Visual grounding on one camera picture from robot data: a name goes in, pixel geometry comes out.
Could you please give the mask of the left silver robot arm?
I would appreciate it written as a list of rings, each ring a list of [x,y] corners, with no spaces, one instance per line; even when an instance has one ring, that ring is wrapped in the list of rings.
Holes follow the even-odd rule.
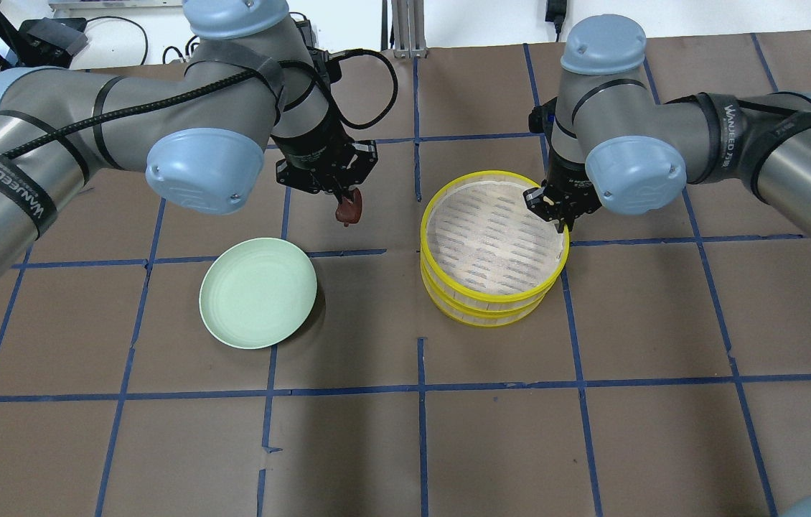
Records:
[[[205,215],[240,210],[264,167],[278,183],[362,215],[374,141],[347,134],[318,56],[284,1],[186,1],[200,43],[179,81],[57,67],[0,73],[0,277],[103,168],[144,174],[157,195]]]

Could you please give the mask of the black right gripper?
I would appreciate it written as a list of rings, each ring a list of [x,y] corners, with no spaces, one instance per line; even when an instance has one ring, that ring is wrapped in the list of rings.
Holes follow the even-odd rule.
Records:
[[[524,191],[527,209],[554,223],[557,235],[570,233],[583,215],[592,215],[601,208],[601,202],[583,168],[552,168],[539,187]]]

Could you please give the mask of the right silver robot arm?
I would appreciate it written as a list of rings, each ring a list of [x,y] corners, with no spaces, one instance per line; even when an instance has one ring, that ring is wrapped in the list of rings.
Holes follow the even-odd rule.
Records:
[[[811,239],[811,93],[697,93],[658,103],[647,37],[621,14],[571,29],[556,98],[530,130],[548,138],[545,179],[524,194],[541,220],[570,230],[600,208],[644,215],[688,185],[736,179]]]

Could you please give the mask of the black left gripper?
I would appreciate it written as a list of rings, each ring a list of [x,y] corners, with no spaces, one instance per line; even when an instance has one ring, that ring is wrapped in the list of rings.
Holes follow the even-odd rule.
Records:
[[[317,157],[290,154],[276,163],[277,183],[309,194],[336,195],[340,209],[355,205],[354,190],[364,183],[378,162],[376,141],[349,137],[327,145]]]

